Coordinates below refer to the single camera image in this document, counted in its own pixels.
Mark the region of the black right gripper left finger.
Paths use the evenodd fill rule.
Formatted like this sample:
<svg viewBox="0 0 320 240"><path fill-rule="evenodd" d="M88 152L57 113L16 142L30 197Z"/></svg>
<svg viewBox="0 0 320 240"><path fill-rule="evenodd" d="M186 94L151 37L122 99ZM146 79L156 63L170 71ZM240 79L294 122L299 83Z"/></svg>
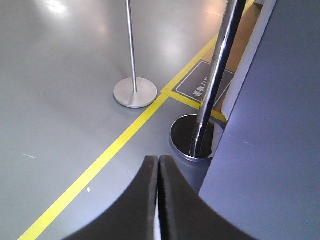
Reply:
<svg viewBox="0 0 320 240"><path fill-rule="evenodd" d="M127 189L99 217L67 240L153 240L159 158L146 156Z"/></svg>

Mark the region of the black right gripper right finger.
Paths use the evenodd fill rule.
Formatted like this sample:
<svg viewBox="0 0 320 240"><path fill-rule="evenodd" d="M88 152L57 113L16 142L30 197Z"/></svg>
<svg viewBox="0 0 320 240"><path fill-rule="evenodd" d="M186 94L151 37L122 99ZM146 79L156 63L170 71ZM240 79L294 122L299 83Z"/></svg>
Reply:
<svg viewBox="0 0 320 240"><path fill-rule="evenodd" d="M253 239L211 209L169 155L159 158L158 205L163 240Z"/></svg>

